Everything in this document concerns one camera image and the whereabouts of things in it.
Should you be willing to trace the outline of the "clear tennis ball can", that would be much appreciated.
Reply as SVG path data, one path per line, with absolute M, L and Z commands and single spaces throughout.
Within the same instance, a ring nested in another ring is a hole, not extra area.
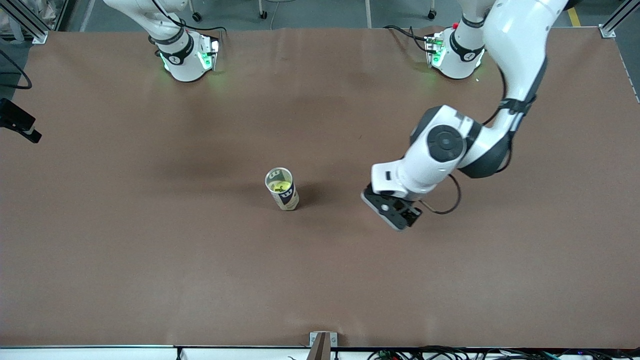
M 284 194 L 276 194 L 269 190 L 268 183 L 276 181 L 286 181 L 292 183 L 292 189 Z M 293 174 L 284 167 L 275 167 L 268 171 L 265 176 L 264 184 L 270 192 L 279 209 L 284 211 L 293 211 L 299 203 L 299 196 L 294 182 Z

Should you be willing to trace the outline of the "aluminium frame post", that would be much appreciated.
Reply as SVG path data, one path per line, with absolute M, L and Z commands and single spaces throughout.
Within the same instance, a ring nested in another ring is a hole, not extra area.
M 0 0 L 0 39 L 42 44 L 50 27 L 41 18 L 37 0 Z
M 640 10 L 640 0 L 622 0 L 622 3 L 611 13 L 605 23 L 598 25 L 601 37 L 603 39 L 615 38 L 615 30 L 636 10 Z

